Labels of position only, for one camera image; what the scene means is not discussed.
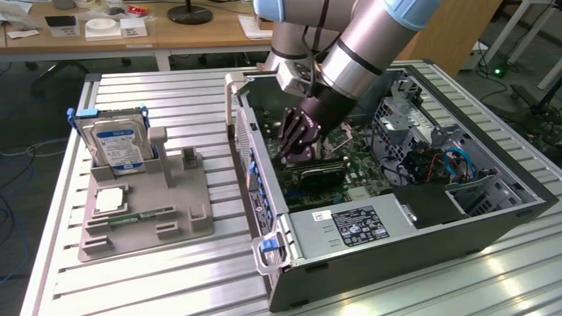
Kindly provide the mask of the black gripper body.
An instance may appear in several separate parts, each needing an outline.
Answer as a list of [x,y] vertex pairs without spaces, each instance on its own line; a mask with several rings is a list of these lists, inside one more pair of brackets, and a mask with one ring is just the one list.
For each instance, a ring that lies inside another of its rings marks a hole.
[[312,144],[339,126],[347,117],[356,100],[348,98],[332,88],[317,86],[311,97],[298,105],[300,144]]

